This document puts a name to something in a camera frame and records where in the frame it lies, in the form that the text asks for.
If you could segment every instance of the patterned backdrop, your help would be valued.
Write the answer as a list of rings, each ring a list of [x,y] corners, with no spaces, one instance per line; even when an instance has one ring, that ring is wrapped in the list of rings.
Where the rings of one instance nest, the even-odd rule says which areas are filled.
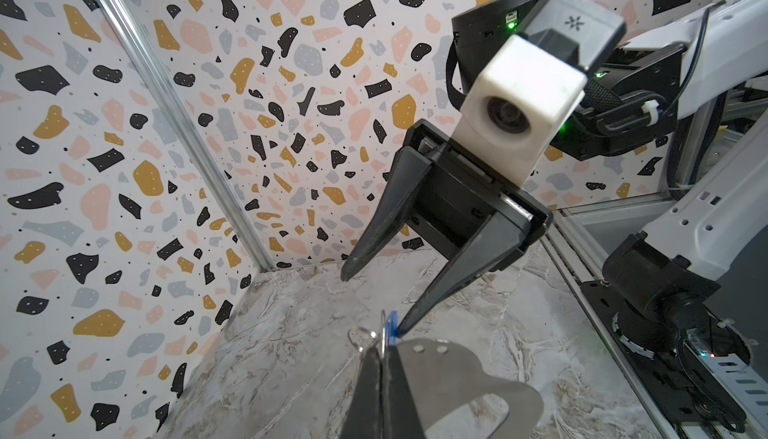
[[[264,243],[290,267],[350,253],[414,121],[452,131],[450,19],[488,0],[129,1]],[[710,0],[596,1],[634,36]],[[524,187],[552,208],[656,192],[665,143],[585,162],[550,148]],[[406,227],[386,252],[422,244]]]
[[[0,437],[150,436],[258,272],[99,5],[0,14]]]

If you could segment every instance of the marble tabletop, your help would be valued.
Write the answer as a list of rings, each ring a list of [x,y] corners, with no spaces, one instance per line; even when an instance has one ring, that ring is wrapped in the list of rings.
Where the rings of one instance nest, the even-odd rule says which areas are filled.
[[[338,437],[360,363],[347,331],[375,329],[383,309],[402,317],[445,263],[424,248],[377,257],[347,283],[341,263],[261,275],[159,437]],[[538,243],[444,301],[407,338],[458,342],[490,375],[538,390],[544,415],[532,437],[659,437]],[[486,437],[501,409],[473,401],[427,437]]]

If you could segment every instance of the black strap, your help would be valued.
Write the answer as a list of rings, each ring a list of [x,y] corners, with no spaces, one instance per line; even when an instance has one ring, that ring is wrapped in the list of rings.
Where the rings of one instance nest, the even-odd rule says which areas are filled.
[[[456,110],[461,110],[467,95],[462,94],[453,86],[453,71],[456,70],[457,64],[458,56],[456,55],[456,43],[451,41],[451,48],[448,50],[448,58],[446,60],[446,88],[448,90],[448,100],[451,101],[451,105],[454,106]]]

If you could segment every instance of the aluminum profile corner post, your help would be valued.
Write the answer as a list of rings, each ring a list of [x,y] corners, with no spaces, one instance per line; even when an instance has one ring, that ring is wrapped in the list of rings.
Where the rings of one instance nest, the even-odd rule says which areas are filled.
[[[203,137],[197,132],[184,100],[166,73],[158,52],[139,27],[139,21],[126,0],[98,0],[112,28],[120,37],[128,57],[136,66],[141,79],[147,84],[152,97],[165,114],[176,135],[181,139],[190,158],[200,170],[200,175],[223,209],[227,220],[234,226],[237,238],[242,242],[260,271],[275,270],[274,260],[267,252],[259,233],[240,207],[234,190],[224,180],[221,168],[216,164]]]

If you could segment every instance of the metal ring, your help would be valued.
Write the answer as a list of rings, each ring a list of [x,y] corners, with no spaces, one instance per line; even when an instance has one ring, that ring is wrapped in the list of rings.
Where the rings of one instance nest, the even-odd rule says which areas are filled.
[[[352,339],[352,331],[354,329],[349,329],[346,332],[346,338],[350,340],[350,344],[352,347],[356,348],[358,352],[363,352],[366,348],[363,348],[361,345],[356,343],[354,339]],[[378,335],[376,332],[371,331],[370,329],[363,328],[362,326],[357,326],[357,330],[360,332],[364,332],[366,335],[369,335],[372,339],[376,339],[376,336]]]

